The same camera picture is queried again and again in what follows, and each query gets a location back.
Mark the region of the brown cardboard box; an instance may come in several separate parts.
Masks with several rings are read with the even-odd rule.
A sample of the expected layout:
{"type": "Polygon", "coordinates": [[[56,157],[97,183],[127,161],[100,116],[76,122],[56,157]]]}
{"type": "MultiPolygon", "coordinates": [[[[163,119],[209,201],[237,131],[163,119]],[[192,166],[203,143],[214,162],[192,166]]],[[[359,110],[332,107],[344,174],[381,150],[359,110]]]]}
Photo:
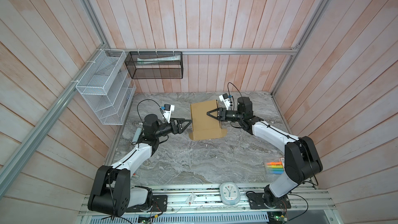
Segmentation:
{"type": "Polygon", "coordinates": [[[217,100],[191,104],[192,132],[189,133],[191,140],[220,139],[227,135],[227,129],[221,127],[220,121],[207,115],[207,112],[218,107],[217,100]]]}

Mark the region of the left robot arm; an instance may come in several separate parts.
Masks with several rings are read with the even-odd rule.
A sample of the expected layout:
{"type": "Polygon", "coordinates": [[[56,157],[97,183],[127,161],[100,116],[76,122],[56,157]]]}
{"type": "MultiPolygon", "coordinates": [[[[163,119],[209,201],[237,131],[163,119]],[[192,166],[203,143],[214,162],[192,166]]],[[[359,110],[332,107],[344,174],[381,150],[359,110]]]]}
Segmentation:
{"type": "Polygon", "coordinates": [[[88,210],[122,217],[131,208],[148,211],[153,206],[152,189],[131,186],[136,170],[157,151],[161,137],[182,134],[192,123],[190,119],[171,118],[162,122],[157,115],[144,118],[143,127],[133,139],[133,149],[110,166],[101,166],[97,172],[88,201],[88,210]]]}

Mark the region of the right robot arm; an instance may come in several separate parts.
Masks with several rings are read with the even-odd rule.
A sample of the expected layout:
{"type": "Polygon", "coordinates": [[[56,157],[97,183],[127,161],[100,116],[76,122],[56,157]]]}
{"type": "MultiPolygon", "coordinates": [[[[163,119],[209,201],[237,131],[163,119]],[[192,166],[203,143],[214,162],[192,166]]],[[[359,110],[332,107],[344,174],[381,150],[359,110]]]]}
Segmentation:
{"type": "Polygon", "coordinates": [[[289,134],[255,116],[252,101],[248,97],[238,98],[236,110],[219,107],[208,111],[207,116],[222,122],[237,122],[244,131],[269,142],[283,152],[284,172],[264,188],[263,200],[268,207],[323,170],[318,151],[310,137],[289,134]]]}

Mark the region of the light blue small device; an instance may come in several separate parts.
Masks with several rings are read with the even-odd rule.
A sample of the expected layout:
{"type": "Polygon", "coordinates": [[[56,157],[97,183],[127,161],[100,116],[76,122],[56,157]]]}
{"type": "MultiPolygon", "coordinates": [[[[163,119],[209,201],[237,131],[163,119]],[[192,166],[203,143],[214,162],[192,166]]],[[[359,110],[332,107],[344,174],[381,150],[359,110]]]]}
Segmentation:
{"type": "Polygon", "coordinates": [[[139,124],[137,125],[136,132],[135,132],[135,134],[134,134],[134,136],[133,136],[132,144],[138,142],[138,140],[139,140],[139,138],[140,138],[140,136],[141,136],[141,134],[142,134],[142,131],[143,131],[143,125],[142,125],[141,123],[139,123],[139,124]]]}

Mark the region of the white paper tag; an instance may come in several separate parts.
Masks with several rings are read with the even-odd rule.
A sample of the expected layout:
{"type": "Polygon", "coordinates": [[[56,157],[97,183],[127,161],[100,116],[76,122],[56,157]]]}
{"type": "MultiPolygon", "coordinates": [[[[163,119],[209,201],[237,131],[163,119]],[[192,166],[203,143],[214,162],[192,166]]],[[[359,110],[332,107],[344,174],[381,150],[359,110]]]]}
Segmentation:
{"type": "Polygon", "coordinates": [[[188,205],[191,205],[196,200],[196,198],[197,198],[197,195],[195,193],[191,192],[189,194],[189,196],[186,198],[186,203],[188,205]]]}

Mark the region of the paper in black basket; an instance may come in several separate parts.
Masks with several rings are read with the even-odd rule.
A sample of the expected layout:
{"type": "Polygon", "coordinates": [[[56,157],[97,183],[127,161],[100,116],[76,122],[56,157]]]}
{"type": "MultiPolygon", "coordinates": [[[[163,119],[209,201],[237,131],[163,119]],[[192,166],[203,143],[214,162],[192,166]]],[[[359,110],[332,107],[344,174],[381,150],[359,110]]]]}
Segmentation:
{"type": "Polygon", "coordinates": [[[137,65],[178,65],[181,56],[156,57],[156,58],[137,58],[137,65]]]}

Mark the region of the white round clock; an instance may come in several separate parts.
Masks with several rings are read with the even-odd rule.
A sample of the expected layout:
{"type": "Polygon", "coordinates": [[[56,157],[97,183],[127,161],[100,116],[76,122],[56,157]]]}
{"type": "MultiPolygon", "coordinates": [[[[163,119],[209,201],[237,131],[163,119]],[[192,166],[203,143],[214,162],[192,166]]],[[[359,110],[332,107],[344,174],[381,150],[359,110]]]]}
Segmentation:
{"type": "Polygon", "coordinates": [[[233,182],[226,182],[220,185],[221,201],[225,205],[236,205],[240,202],[240,189],[233,182]]]}

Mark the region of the colourful marker pack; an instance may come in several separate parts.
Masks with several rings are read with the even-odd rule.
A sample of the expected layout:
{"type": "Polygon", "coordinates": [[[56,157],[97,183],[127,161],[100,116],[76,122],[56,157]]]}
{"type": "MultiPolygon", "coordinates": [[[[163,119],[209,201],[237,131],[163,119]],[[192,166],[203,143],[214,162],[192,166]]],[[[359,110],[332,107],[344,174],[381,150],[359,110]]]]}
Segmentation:
{"type": "Polygon", "coordinates": [[[274,175],[281,175],[285,171],[283,160],[267,162],[264,164],[267,173],[274,175]]]}

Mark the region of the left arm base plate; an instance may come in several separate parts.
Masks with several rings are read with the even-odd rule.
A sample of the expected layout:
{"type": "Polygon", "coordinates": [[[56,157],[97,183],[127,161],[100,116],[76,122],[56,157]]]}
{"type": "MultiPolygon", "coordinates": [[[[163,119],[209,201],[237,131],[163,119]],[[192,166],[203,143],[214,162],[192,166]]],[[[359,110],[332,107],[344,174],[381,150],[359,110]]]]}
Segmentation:
{"type": "Polygon", "coordinates": [[[167,195],[154,195],[148,203],[129,207],[127,213],[140,213],[140,212],[165,212],[167,211],[167,195]]]}

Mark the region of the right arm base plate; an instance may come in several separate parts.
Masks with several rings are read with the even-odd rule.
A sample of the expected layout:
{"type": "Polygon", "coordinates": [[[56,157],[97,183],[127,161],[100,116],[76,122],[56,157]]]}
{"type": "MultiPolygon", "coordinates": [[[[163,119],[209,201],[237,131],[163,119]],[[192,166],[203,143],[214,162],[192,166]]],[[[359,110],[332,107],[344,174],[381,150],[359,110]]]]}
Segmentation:
{"type": "Polygon", "coordinates": [[[250,209],[290,209],[291,203],[287,196],[275,198],[272,194],[267,192],[256,193],[248,191],[245,193],[250,209]]]}

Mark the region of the aluminium rail front frame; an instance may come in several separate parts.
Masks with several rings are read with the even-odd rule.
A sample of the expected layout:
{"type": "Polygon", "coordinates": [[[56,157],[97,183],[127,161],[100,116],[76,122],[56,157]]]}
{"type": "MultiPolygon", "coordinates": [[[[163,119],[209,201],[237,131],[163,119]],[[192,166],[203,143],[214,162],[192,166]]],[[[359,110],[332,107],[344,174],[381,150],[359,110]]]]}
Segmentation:
{"type": "Polygon", "coordinates": [[[167,211],[125,213],[122,218],[111,220],[109,215],[88,210],[88,197],[80,208],[79,224],[138,224],[142,218],[158,214],[153,224],[248,224],[268,223],[275,216],[284,215],[288,223],[341,224],[343,221],[326,190],[315,189],[311,184],[296,187],[288,194],[290,209],[250,209],[245,195],[248,191],[263,193],[266,183],[241,183],[240,202],[225,205],[220,197],[219,184],[151,186],[153,195],[167,195],[167,211]],[[193,192],[196,200],[188,205],[186,198],[193,192]]]}

